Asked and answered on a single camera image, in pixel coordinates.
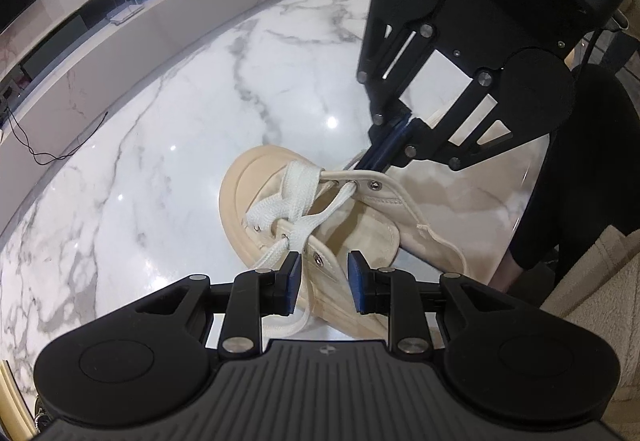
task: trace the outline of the shoe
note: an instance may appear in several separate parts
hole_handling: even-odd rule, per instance
[[[428,102],[427,98],[415,97],[412,109],[415,116],[435,128],[454,101],[431,114],[430,107],[420,106]],[[489,97],[482,100],[450,142],[461,144],[494,106]],[[508,132],[497,121],[478,143]],[[487,284],[507,252],[527,206],[547,145],[548,137],[542,137],[457,172],[437,162],[414,160],[404,168],[390,167],[386,175],[411,195],[439,236],[462,250],[467,263],[465,275]],[[420,241],[403,237],[401,244],[416,257],[429,259]]]
[[[3,431],[13,441],[28,441],[38,433],[6,360],[0,361],[0,434]]]
[[[219,208],[247,267],[278,269],[289,251],[303,253],[298,304],[305,312],[267,337],[291,336],[313,314],[352,338],[386,339],[385,317],[355,310],[346,275],[352,250],[374,269],[388,267],[402,241],[411,240],[430,264],[466,275],[460,250],[433,233],[404,188],[379,172],[326,171],[290,150],[260,146],[226,172]]]

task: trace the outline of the canvas shoe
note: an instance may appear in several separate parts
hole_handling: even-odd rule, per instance
[[[265,331],[287,337],[311,314],[358,339],[386,339],[386,318],[356,313],[347,254],[361,251],[372,268],[388,267],[402,241],[443,271],[466,275],[460,250],[431,230],[407,191],[380,172],[321,169],[273,145],[243,153],[220,187],[222,225],[251,269],[278,269],[289,251],[303,255],[302,317]]]

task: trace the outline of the shoelace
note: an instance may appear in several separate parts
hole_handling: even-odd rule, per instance
[[[280,191],[257,202],[246,213],[246,222],[256,230],[269,230],[279,218],[292,224],[289,235],[283,235],[271,246],[251,269],[276,269],[278,262],[287,251],[302,253],[313,231],[347,202],[356,192],[355,181],[345,183],[334,200],[319,214],[307,215],[316,199],[321,169],[302,161],[292,161],[287,165]],[[302,283],[306,290],[306,309],[302,317],[286,326],[271,326],[267,337],[290,337],[305,328],[311,317],[315,298],[314,290],[303,269]]]

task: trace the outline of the metal pin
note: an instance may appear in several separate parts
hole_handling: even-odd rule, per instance
[[[483,71],[478,74],[478,83],[482,87],[489,87],[494,82],[494,78],[488,72]]]
[[[457,172],[458,170],[460,170],[460,167],[462,167],[462,164],[460,164],[460,159],[458,159],[457,157],[452,157],[449,160],[449,168],[453,170],[453,172]]]
[[[433,27],[429,24],[422,24],[420,26],[420,36],[424,38],[431,38],[433,36]]]
[[[254,348],[254,342],[244,336],[232,336],[222,342],[222,348],[228,353],[241,355]]]
[[[430,347],[430,343],[422,338],[404,338],[398,342],[398,349],[408,355],[421,355]]]

